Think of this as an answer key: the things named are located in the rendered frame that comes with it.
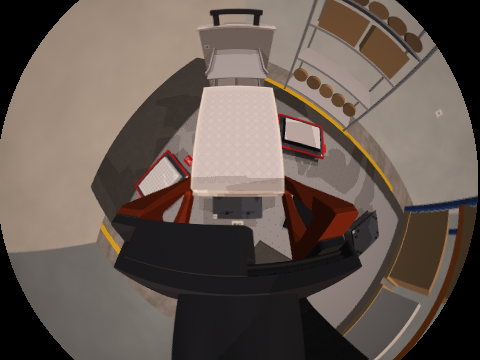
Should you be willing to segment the grey shelf rack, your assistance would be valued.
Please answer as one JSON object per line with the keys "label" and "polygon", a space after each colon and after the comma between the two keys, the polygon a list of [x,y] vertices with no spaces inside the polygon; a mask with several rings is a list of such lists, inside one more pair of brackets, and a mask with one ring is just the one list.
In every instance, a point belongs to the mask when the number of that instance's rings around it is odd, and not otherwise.
{"label": "grey shelf rack", "polygon": [[222,28],[199,31],[199,35],[210,87],[263,87],[273,30]]}

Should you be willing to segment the dark grey flat nest with red border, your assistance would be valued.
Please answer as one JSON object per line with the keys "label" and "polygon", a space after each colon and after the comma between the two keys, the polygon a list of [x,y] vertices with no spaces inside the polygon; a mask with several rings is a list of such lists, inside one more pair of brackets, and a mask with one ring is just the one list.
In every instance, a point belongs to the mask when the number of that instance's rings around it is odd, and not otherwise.
{"label": "dark grey flat nest with red border", "polygon": [[[191,176],[191,174],[186,170],[186,168],[180,163],[180,161],[176,158],[176,156],[174,157],[173,156],[174,154],[172,154],[169,150],[167,150],[153,165],[152,167],[144,174],[144,176],[139,180],[139,182],[135,185],[138,193],[140,194],[141,197],[143,197],[143,193],[141,192],[140,188],[138,187],[138,185],[143,181],[143,179],[148,175],[148,173],[156,166],[156,164],[158,164],[160,162],[160,160],[165,156],[169,159],[169,161],[172,163],[172,165],[176,168],[176,170],[181,174],[182,178],[179,180],[183,180],[189,176]],[[181,166],[182,165],[182,166]],[[178,182],[179,182],[178,181]]]}

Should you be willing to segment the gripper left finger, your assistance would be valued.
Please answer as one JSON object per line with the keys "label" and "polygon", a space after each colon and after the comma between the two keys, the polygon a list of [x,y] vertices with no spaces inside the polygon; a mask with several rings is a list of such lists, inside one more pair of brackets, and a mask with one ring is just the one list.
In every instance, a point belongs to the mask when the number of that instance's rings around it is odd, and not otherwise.
{"label": "gripper left finger", "polygon": [[169,187],[122,205],[117,214],[163,221],[163,213],[184,195],[174,222],[189,223],[194,199],[192,194],[190,176]]}

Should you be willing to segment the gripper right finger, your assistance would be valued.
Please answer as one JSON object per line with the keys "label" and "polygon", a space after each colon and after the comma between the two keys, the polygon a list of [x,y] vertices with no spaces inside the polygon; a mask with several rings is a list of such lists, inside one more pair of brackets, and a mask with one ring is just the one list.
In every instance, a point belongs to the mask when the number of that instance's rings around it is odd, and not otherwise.
{"label": "gripper right finger", "polygon": [[[282,203],[288,228],[292,260],[305,258],[315,245],[326,239],[343,236],[357,218],[355,206],[284,176]],[[312,211],[307,230],[296,210],[291,194]]]}

